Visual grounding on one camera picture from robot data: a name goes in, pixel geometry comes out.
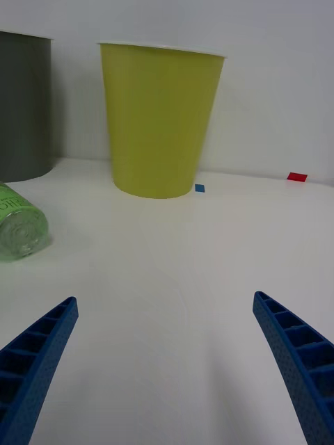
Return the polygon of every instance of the blue square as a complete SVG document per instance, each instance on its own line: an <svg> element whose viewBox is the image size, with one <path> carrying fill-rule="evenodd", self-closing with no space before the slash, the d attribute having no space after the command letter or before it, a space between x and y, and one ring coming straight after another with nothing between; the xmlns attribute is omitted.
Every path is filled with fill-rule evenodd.
<svg viewBox="0 0 334 445"><path fill-rule="evenodd" d="M205 192L205 187L203 186L203 184L195 184L195 192Z"/></svg>

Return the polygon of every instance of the small red block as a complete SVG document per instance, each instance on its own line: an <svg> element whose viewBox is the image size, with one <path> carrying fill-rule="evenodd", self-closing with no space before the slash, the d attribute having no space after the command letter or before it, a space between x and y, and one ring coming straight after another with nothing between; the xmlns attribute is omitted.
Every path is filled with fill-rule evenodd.
<svg viewBox="0 0 334 445"><path fill-rule="evenodd" d="M307 175L302 175L301 173L290 173L287 179L290 181L305 182L307 177Z"/></svg>

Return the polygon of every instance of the yellow cup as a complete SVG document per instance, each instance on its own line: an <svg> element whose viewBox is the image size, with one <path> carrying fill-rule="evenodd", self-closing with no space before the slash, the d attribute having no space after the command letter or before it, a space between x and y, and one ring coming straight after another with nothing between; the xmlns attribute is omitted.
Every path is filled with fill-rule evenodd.
<svg viewBox="0 0 334 445"><path fill-rule="evenodd" d="M132 195L188 193L224 57L101 43L115 185Z"/></svg>

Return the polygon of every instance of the small blue block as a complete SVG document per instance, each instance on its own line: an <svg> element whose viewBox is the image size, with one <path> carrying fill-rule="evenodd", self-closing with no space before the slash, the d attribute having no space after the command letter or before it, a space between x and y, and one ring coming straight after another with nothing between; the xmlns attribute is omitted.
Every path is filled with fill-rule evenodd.
<svg viewBox="0 0 334 445"><path fill-rule="evenodd" d="M0 351L0 445L28 445L77 318L70 297Z"/></svg>
<svg viewBox="0 0 334 445"><path fill-rule="evenodd" d="M203 184L195 184L195 192L205 192L205 187L203 186Z"/></svg>

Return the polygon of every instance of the white wall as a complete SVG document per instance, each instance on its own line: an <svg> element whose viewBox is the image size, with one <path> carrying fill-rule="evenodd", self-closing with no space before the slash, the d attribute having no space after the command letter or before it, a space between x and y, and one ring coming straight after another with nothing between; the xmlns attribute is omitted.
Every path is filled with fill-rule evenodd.
<svg viewBox="0 0 334 445"><path fill-rule="evenodd" d="M53 42L56 139L106 158L99 40L204 46L229 59L201 168L334 181L332 0L2 0L0 28Z"/></svg>

